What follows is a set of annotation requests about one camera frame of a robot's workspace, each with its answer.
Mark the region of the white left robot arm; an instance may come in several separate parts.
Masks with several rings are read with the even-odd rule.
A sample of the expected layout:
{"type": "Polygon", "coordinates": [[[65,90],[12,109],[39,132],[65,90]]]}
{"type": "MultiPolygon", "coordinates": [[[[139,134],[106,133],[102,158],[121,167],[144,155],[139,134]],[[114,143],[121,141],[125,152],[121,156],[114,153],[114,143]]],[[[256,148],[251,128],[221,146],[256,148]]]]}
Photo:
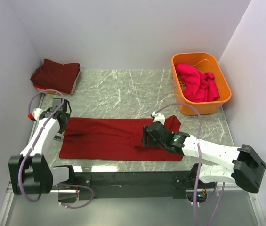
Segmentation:
{"type": "Polygon", "coordinates": [[[60,183],[65,189],[76,185],[71,165],[49,167],[46,153],[53,140],[60,140],[70,119],[71,107],[68,100],[54,98],[47,110],[34,109],[28,118],[37,122],[26,148],[8,161],[11,186],[14,194],[46,194],[60,183]]]}

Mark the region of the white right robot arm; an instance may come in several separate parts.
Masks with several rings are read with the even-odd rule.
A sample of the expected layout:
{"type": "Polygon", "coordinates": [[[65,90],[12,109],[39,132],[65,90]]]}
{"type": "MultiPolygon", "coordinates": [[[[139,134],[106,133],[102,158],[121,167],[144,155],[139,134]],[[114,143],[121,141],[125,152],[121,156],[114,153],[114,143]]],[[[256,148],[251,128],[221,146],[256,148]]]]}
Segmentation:
{"type": "Polygon", "coordinates": [[[156,121],[143,128],[143,145],[161,147],[172,155],[198,157],[212,165],[194,166],[189,184],[199,188],[204,183],[235,183],[241,189],[258,193],[266,170],[266,164],[250,146],[225,146],[197,139],[184,132],[171,132],[156,121]]]}

